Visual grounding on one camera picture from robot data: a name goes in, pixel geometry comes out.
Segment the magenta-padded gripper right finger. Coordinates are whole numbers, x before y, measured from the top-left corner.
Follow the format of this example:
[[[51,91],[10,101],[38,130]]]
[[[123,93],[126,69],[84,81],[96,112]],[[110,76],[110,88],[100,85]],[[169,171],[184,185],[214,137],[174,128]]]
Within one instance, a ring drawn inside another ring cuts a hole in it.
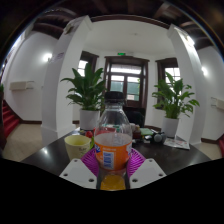
[[[134,148],[131,149],[126,173],[131,189],[143,187],[166,176],[153,158],[146,159]]]

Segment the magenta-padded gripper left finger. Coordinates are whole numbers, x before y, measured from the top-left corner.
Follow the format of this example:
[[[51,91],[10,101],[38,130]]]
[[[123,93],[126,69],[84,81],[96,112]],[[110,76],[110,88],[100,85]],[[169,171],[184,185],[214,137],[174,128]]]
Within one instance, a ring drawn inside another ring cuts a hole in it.
[[[91,149],[81,159],[72,159],[60,177],[81,187],[95,189],[98,174],[99,165],[95,157],[95,149]]]

